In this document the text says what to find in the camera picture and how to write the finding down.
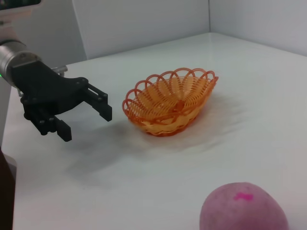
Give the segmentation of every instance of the white table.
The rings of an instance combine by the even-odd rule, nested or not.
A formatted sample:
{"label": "white table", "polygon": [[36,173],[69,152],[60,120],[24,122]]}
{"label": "white table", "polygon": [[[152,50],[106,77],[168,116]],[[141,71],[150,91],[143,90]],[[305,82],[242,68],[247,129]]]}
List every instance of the white table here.
{"label": "white table", "polygon": [[[155,138],[130,124],[126,92],[179,67],[220,77],[200,118]],[[113,120],[86,104],[61,116],[73,140],[43,137],[12,91],[3,151],[17,161],[14,230],[197,230],[206,196],[251,182],[307,226],[307,57],[203,34],[69,65],[109,94]]]}

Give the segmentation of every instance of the metal cylinder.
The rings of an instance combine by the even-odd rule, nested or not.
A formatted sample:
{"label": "metal cylinder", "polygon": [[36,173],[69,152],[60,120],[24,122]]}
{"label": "metal cylinder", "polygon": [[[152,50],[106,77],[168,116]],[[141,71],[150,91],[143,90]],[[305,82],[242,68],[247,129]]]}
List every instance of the metal cylinder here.
{"label": "metal cylinder", "polygon": [[11,67],[37,60],[40,58],[30,52],[23,43],[16,41],[4,43],[0,46],[0,75],[11,86],[15,86],[11,76]]}

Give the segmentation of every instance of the basket rim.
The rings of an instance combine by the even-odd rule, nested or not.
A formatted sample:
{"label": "basket rim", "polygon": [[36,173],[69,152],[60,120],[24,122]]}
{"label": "basket rim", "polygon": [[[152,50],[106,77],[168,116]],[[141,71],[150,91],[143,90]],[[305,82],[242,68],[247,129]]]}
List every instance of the basket rim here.
{"label": "basket rim", "polygon": [[[128,103],[131,103],[135,100],[135,98],[137,98],[137,93],[141,93],[142,91],[140,89],[138,89],[137,87],[142,84],[142,83],[145,83],[145,89],[147,88],[147,83],[150,84],[151,86],[155,86],[154,83],[150,82],[149,80],[151,78],[155,78],[157,77],[157,81],[156,82],[159,82],[160,80],[162,81],[169,81],[170,79],[172,79],[174,76],[176,78],[180,78],[182,79],[182,77],[178,76],[177,72],[179,71],[182,71],[182,70],[185,70],[185,71],[188,71],[188,73],[185,75],[185,77],[183,78],[183,83],[185,82],[185,80],[188,78],[188,77],[191,77],[191,74],[192,74],[192,77],[195,77],[195,78],[198,78],[199,80],[200,79],[203,79],[204,77],[206,77],[206,79],[208,80],[208,74],[212,74],[213,76],[213,79],[210,80],[210,85],[208,86],[208,88],[206,89],[206,92],[204,92],[203,94],[203,97],[201,99],[199,99],[198,103],[196,105],[194,105],[192,108],[189,107],[189,108],[186,108],[186,109],[183,109],[181,111],[177,111],[177,112],[173,112],[173,113],[169,113],[167,115],[164,115],[164,116],[159,116],[159,117],[155,117],[153,119],[147,119],[147,118],[144,118],[144,117],[140,117],[140,116],[136,116],[136,115],[131,115],[129,113],[129,110],[130,110],[130,107],[129,107],[129,104]],[[203,72],[202,76],[201,77],[196,77],[195,76],[195,72],[197,71],[201,71]],[[171,76],[167,79],[163,78],[164,75],[167,75],[167,74],[171,74]],[[185,115],[184,113],[187,112],[187,111],[190,111],[192,112],[193,110],[195,110],[197,107],[199,107],[203,101],[205,100],[205,98],[210,94],[210,92],[212,91],[212,89],[214,88],[216,82],[218,81],[219,77],[217,77],[215,75],[215,72],[213,71],[205,71],[204,69],[201,69],[201,68],[196,68],[196,69],[188,69],[188,68],[178,68],[174,71],[166,71],[164,73],[162,73],[161,75],[158,75],[158,74],[153,74],[153,75],[150,75],[146,80],[141,80],[139,82],[136,83],[134,89],[132,90],[129,90],[126,94],[126,98],[125,100],[123,101],[122,103],[122,109],[125,113],[125,115],[127,116],[127,118],[133,122],[133,123],[137,123],[139,125],[144,125],[143,122],[148,122],[148,123],[151,123],[151,124],[159,124],[159,125],[167,125],[163,122],[159,122],[158,120],[166,120],[166,119],[169,119],[171,117],[174,117],[174,121],[176,121],[176,119],[181,116],[181,115]],[[134,99],[129,99],[128,97],[130,96],[131,93],[135,93],[135,98]]]}

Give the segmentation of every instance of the pink foam ball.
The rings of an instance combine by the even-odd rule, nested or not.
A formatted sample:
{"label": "pink foam ball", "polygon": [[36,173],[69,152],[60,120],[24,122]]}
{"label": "pink foam ball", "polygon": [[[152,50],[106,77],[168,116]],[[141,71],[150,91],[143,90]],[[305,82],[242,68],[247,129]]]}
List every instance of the pink foam ball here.
{"label": "pink foam ball", "polygon": [[289,230],[278,203],[250,183],[215,189],[201,209],[200,230]]}

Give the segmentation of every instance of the woven plastic basket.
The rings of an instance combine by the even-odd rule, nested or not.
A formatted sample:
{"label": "woven plastic basket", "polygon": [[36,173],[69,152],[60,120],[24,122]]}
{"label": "woven plastic basket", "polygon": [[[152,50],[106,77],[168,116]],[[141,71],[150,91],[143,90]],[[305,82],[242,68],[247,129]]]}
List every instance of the woven plastic basket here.
{"label": "woven plastic basket", "polygon": [[213,71],[179,68],[151,75],[130,90],[122,108],[128,119],[158,137],[183,131],[199,114],[218,80]]}

